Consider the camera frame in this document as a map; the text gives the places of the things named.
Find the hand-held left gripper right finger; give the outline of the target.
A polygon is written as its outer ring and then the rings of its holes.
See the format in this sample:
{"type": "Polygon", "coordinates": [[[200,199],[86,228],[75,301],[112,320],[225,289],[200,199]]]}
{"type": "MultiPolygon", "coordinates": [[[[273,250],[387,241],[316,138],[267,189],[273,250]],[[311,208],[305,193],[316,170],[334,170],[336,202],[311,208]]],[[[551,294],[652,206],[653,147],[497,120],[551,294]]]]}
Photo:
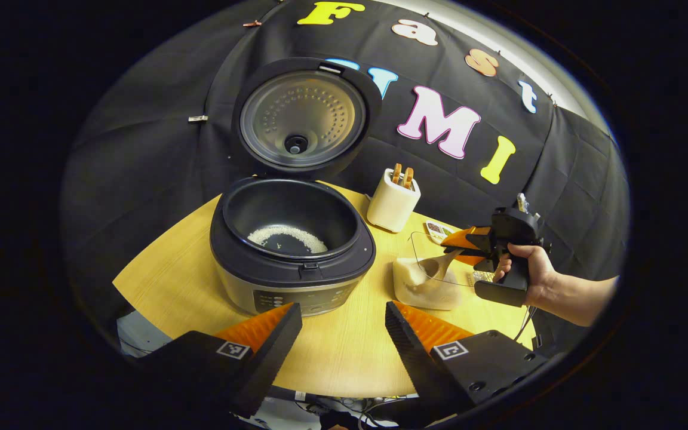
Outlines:
{"type": "Polygon", "coordinates": [[[385,327],[428,420],[482,406],[547,362],[497,330],[472,334],[402,302],[386,303],[385,327]]]}

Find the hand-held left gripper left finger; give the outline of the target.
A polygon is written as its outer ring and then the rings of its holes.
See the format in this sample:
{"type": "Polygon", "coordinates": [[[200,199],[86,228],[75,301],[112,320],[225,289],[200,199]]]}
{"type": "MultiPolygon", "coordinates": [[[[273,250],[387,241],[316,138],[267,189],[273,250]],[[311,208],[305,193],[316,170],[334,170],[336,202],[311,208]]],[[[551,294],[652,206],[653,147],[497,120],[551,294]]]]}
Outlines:
{"type": "Polygon", "coordinates": [[[186,332],[142,357],[141,368],[189,402],[248,418],[301,329],[300,304],[281,305],[217,334],[186,332]]]}

